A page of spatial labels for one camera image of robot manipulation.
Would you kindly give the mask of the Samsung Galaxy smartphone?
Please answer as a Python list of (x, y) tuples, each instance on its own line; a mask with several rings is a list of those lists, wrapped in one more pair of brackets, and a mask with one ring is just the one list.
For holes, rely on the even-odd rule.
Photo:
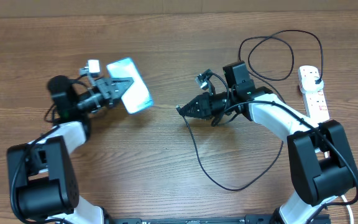
[(106, 65), (112, 78), (133, 79), (133, 84), (126, 90), (121, 100), (129, 114), (135, 114), (154, 105), (152, 96), (144, 83), (133, 59), (127, 57)]

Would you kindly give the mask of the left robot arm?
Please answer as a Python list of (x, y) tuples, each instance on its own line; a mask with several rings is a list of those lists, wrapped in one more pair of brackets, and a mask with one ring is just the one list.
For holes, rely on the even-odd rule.
[(79, 79), (59, 75), (47, 88), (59, 118), (37, 139), (7, 150), (11, 208), (23, 223), (113, 223), (99, 206), (80, 196), (70, 154), (90, 138), (89, 115), (115, 101), (130, 88), (131, 77), (92, 79), (92, 86), (77, 94)]

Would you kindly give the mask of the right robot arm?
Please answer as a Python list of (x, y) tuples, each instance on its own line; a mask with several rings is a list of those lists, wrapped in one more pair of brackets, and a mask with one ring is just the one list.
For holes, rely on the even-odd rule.
[(245, 116), (274, 133), (288, 147), (291, 197), (271, 215), (246, 215), (246, 223), (329, 223), (323, 214), (339, 205), (350, 189), (358, 189), (358, 170), (343, 126), (329, 117), (318, 69), (298, 69), (305, 113), (286, 105), (273, 91), (256, 87), (247, 65), (238, 61), (223, 68), (226, 91), (216, 93), (207, 70), (196, 77), (203, 93), (178, 107), (184, 118), (212, 119)]

